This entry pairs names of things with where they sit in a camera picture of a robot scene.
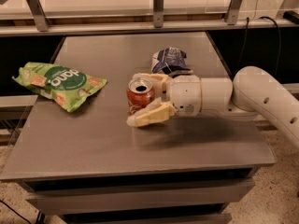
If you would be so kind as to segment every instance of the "desk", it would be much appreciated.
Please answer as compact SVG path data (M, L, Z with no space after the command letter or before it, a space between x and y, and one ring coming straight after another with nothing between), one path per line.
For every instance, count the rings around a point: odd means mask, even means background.
M39 98L1 180L18 182L29 203L71 223L227 223L221 210L254 186L259 167L275 163L252 122L126 125L129 80L170 46L187 52L197 76L227 77L205 33L68 37L56 63L108 84L72 114Z

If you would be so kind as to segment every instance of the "gray tabletop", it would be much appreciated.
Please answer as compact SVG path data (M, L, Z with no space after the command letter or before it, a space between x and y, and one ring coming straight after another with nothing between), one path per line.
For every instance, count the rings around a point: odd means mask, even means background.
M205 33L68 37L56 63L108 84L75 113L39 98L1 174L2 180L131 175L231 169L275 162L252 122L173 118L137 129L126 125L126 87L149 72L152 54L187 52L197 76L226 77Z

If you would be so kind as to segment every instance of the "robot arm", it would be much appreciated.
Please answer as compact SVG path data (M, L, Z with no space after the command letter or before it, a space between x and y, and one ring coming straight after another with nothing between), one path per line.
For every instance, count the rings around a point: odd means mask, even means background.
M138 123L142 123L144 126L167 120L174 114L194 117L200 113L208 113L225 119L253 120L259 113L299 148L298 100L258 67L248 66L241 69L233 82L230 78L199 78L192 75L168 78L164 86L159 80L153 85L155 88L159 85L159 91L166 87L168 107L161 109L164 103L161 99L155 100L157 108L149 105L150 110L138 111L139 113L129 117L128 125L139 127ZM140 114L150 122L140 121L143 119Z

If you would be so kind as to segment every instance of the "floor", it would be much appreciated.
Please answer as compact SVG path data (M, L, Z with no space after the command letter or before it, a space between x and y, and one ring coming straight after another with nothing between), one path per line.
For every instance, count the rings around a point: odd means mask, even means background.
M281 2L282 0L244 0L239 19L275 17ZM255 124L264 141L273 148L277 163L262 168L254 176L256 186L253 190L240 203L229 204L224 212L231 213L233 220L230 223L232 224L297 224L299 223L299 150L263 117L258 117ZM6 134L0 132L0 144L2 144L0 145L0 172L11 151L11 147L3 145L6 142L5 138ZM0 183L0 200L8 203L34 223L37 211L24 200L25 195L26 193L15 184ZM22 224L25 221L0 204L0 223ZM64 222L54 216L47 217L46 223L63 224Z

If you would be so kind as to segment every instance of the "can lid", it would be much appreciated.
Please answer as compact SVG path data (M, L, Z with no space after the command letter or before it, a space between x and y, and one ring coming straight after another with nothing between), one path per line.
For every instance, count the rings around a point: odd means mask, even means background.
M145 78L135 78L129 83L129 90L134 93L146 93L152 88L152 84L148 79Z

